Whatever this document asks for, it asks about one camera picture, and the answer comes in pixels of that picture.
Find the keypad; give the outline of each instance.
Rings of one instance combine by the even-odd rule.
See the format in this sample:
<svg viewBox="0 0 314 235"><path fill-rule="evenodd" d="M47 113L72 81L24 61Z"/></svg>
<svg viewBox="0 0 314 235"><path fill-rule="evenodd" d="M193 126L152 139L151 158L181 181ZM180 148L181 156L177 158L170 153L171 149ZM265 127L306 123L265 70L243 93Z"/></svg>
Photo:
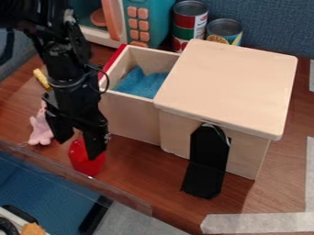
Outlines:
<svg viewBox="0 0 314 235"><path fill-rule="evenodd" d="M148 31L150 29L150 23L146 20L139 21L139 28L142 31Z"/></svg>
<svg viewBox="0 0 314 235"><path fill-rule="evenodd" d="M136 6L128 6L128 23L130 27L129 37L133 39L130 43L134 46L148 47L148 42L151 40L150 34L150 11L147 8Z"/></svg>
<svg viewBox="0 0 314 235"><path fill-rule="evenodd" d="M129 32L129 35L131 36L132 39L138 40L139 39L139 31L132 29Z"/></svg>
<svg viewBox="0 0 314 235"><path fill-rule="evenodd" d="M128 16L129 17L137 17L138 16L138 8L135 6L129 6L128 7Z"/></svg>
<svg viewBox="0 0 314 235"><path fill-rule="evenodd" d="M138 28L138 20L135 18L129 19L129 27L130 28Z"/></svg>
<svg viewBox="0 0 314 235"><path fill-rule="evenodd" d="M146 8L140 8L138 10L138 15L140 19L148 19L149 17L149 10Z"/></svg>

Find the yellow object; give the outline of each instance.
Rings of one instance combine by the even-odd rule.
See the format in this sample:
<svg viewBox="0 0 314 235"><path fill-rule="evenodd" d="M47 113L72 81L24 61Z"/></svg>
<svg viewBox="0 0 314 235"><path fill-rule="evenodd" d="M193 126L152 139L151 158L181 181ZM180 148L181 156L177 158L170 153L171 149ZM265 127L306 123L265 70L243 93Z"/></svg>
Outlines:
<svg viewBox="0 0 314 235"><path fill-rule="evenodd" d="M36 223L31 223L23 226L21 235L46 235L46 231Z"/></svg>
<svg viewBox="0 0 314 235"><path fill-rule="evenodd" d="M39 80L39 82L47 89L50 89L50 86L48 84L47 77L45 76L44 73L40 69L36 69L33 71L34 76Z"/></svg>
<svg viewBox="0 0 314 235"><path fill-rule="evenodd" d="M209 35L207 40L215 41L215 42L219 42L219 43L223 43L223 44L229 44L229 42L227 40L225 40L224 38L217 36L217 35Z"/></svg>

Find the tin can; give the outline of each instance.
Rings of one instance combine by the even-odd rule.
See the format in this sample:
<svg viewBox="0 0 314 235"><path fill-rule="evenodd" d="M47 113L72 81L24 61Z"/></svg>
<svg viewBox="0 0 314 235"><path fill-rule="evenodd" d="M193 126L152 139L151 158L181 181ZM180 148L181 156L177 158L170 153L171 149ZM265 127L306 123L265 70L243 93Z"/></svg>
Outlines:
<svg viewBox="0 0 314 235"><path fill-rule="evenodd" d="M173 11L173 48L182 52L189 40L204 39L208 8L202 2L187 0L175 4Z"/></svg>
<svg viewBox="0 0 314 235"><path fill-rule="evenodd" d="M229 18L215 19L207 25L207 40L240 46L243 31L241 25Z"/></svg>

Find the red can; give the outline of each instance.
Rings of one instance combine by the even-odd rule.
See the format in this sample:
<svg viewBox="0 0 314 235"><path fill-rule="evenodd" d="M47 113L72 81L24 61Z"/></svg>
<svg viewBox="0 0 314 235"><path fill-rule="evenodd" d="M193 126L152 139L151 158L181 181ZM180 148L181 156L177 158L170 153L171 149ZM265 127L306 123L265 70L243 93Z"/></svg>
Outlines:
<svg viewBox="0 0 314 235"><path fill-rule="evenodd" d="M198 1L183 1L174 5L173 48L182 52L191 39L204 39L208 18L207 5Z"/></svg>

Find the pink toy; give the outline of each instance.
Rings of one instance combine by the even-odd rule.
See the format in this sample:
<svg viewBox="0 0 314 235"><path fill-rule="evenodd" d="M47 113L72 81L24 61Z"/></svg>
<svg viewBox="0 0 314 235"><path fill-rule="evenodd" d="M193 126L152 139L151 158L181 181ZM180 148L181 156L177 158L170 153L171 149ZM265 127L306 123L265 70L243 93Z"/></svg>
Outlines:
<svg viewBox="0 0 314 235"><path fill-rule="evenodd" d="M46 121L45 117L46 103L41 101L41 109L36 117L30 117L29 121L33 126L33 132L30 134L29 145L49 145L53 138L52 131Z"/></svg>

